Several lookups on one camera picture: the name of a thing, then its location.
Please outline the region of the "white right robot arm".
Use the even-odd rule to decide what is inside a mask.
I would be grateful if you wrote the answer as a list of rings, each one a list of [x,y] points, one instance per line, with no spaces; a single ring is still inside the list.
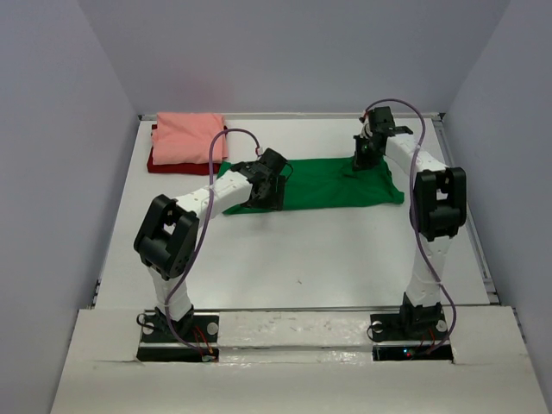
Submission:
[[[359,120],[353,168],[371,170],[384,159],[401,167],[409,178],[409,220],[417,244],[399,310],[373,315],[367,333],[375,342],[416,341],[427,334],[443,340],[451,326],[442,310],[450,296],[441,274],[451,242],[467,220],[467,175],[423,150],[423,138],[395,123],[386,100],[370,104]]]

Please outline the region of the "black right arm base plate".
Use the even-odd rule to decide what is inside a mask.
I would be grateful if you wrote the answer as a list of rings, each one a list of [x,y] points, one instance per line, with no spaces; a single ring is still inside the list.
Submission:
[[[448,361],[454,360],[444,314],[435,322],[424,322],[406,331],[398,313],[377,313],[370,316],[367,338],[372,342],[376,362]]]

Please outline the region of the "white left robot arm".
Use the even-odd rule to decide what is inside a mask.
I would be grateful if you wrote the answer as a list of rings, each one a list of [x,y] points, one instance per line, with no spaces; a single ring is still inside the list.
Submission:
[[[232,207],[282,210],[289,161],[267,149],[255,161],[242,161],[210,183],[177,198],[161,194],[152,200],[134,241],[134,250],[148,269],[157,305],[147,324],[183,342],[189,335],[194,308],[185,280],[203,245],[211,219]]]

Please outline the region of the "green t-shirt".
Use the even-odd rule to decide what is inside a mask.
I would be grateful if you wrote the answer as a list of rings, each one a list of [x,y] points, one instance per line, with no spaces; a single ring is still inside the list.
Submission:
[[[320,210],[402,204],[405,194],[392,181],[385,161],[355,171],[350,158],[290,160],[284,174],[283,209]]]

